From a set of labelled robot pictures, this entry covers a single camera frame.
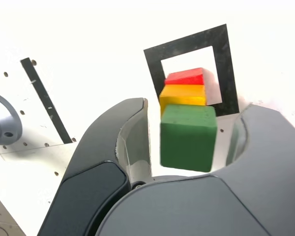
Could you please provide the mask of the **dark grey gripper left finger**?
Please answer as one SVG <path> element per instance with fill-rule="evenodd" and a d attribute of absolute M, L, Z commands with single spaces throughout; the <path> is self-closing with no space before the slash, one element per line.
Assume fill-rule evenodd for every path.
<path fill-rule="evenodd" d="M 95 235 L 132 185 L 150 179 L 148 101 L 126 99 L 99 116 L 84 133 L 39 235 Z"/>

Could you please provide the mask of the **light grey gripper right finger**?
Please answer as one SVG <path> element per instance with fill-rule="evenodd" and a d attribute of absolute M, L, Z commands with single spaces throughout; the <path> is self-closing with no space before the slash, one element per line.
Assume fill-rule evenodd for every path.
<path fill-rule="evenodd" d="M 97 235 L 295 236 L 295 128 L 278 111 L 247 107 L 225 167 L 132 191 Z"/>

